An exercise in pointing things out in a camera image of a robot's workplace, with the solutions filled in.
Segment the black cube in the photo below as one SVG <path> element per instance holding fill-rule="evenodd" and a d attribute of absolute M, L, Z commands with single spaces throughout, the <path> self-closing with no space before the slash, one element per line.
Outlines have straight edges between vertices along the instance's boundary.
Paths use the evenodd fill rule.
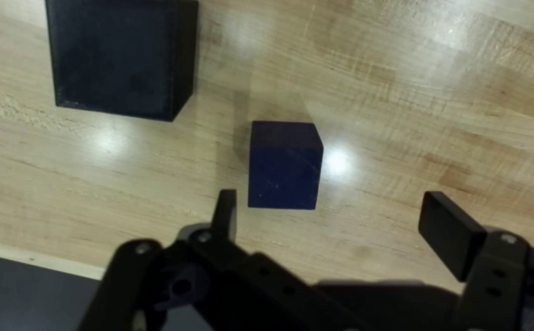
<path fill-rule="evenodd" d="M 59 107 L 175 120 L 193 93 L 197 0 L 46 0 Z"/>
<path fill-rule="evenodd" d="M 313 124 L 252 122 L 249 207 L 315 210 L 322 155 Z"/>

